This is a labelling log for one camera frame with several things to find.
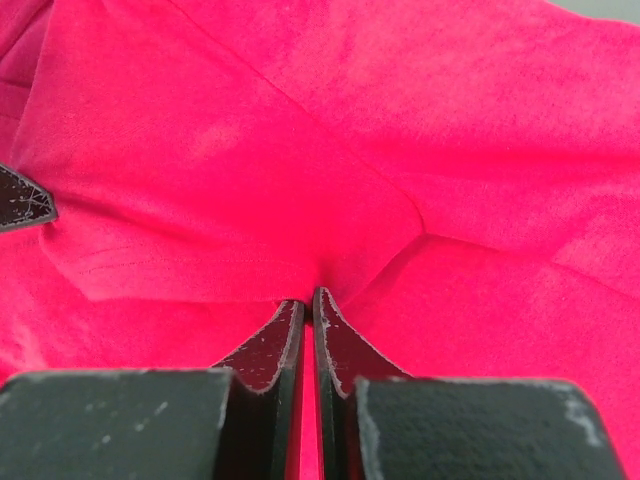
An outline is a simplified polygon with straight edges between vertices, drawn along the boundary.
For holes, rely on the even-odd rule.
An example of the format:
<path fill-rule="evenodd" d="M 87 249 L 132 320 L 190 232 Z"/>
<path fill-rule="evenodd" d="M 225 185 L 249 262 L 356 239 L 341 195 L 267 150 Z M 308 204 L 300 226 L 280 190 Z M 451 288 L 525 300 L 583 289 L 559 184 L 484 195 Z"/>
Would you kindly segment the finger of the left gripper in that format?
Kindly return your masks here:
<path fill-rule="evenodd" d="M 43 225 L 58 218 L 48 191 L 5 165 L 0 166 L 0 171 L 2 233 Z"/>

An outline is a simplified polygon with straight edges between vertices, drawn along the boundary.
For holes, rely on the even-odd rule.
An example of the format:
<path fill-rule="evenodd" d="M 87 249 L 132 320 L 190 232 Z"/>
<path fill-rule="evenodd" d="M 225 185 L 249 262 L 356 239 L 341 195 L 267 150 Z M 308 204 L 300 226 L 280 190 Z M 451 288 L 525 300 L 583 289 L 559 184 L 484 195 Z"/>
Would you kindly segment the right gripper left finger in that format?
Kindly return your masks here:
<path fill-rule="evenodd" d="M 206 369 L 33 372 L 1 389 L 5 479 L 295 479 L 305 307 Z"/>

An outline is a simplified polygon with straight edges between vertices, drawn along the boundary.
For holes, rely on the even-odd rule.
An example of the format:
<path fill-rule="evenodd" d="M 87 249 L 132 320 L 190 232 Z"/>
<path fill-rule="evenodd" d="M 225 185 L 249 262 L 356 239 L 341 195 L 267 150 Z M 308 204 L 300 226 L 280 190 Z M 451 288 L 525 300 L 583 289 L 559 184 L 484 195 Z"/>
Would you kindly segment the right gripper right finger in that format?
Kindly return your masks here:
<path fill-rule="evenodd" d="M 595 406 L 542 379 L 416 378 L 313 297 L 327 479 L 622 479 Z"/>

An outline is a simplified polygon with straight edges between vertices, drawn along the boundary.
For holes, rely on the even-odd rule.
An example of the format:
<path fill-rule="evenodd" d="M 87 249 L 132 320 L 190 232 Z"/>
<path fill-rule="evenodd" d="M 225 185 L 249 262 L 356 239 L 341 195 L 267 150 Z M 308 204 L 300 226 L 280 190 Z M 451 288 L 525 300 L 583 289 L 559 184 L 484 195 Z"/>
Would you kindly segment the red t shirt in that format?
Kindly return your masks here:
<path fill-rule="evenodd" d="M 639 30 L 545 1 L 5 1 L 1 374 L 202 367 L 330 290 L 417 376 L 571 380 L 639 475 Z"/>

